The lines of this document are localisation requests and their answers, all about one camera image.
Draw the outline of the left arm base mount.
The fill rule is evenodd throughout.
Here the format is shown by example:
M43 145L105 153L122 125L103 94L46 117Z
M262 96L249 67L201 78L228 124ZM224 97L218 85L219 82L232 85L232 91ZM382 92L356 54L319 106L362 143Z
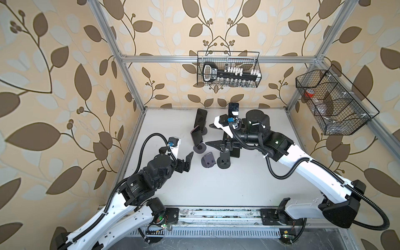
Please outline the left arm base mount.
M164 211L154 216L150 225L175 225L179 220L179 211L178 207L167 207Z

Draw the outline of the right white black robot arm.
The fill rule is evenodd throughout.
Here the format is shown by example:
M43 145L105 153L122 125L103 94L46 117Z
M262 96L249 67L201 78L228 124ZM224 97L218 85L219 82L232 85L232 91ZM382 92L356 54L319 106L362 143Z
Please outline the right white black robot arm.
M207 145L222 153L233 149L258 151L266 160L270 174L278 180L286 180L298 173L313 184L323 195L321 201L311 199L306 202L285 198L276 210L278 220L287 224L291 220L324 218L340 228L351 225L384 231L390 220L386 213L364 193L366 185L360 180L351 181L313 159L293 140L270 128L270 118L261 110L253 109L240 119L238 111L217 116L210 128L222 130L224 138L210 141ZM366 202L382 218L381 225L368 225L356 220L360 202Z

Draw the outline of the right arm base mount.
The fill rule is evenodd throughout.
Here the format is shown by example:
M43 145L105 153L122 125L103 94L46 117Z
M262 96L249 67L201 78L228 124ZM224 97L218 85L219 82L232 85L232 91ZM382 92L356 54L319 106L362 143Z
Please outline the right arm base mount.
M276 208L262 208L259 211L263 226L294 227L304 224L303 219L292 219L284 211L277 211Z

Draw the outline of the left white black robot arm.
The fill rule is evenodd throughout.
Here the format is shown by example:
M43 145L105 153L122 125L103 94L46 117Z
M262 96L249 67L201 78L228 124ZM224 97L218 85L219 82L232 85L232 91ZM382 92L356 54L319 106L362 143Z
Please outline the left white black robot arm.
M58 235L55 240L58 250L108 250L136 231L150 243L146 231L151 226L157 232L172 229L171 224L178 219L178 210L166 209L154 195L173 173L190 171L194 153L179 159L179 138L167 139L160 133L153 133L146 141L155 136L165 143L158 155L144 168L117 183L106 205L83 226Z

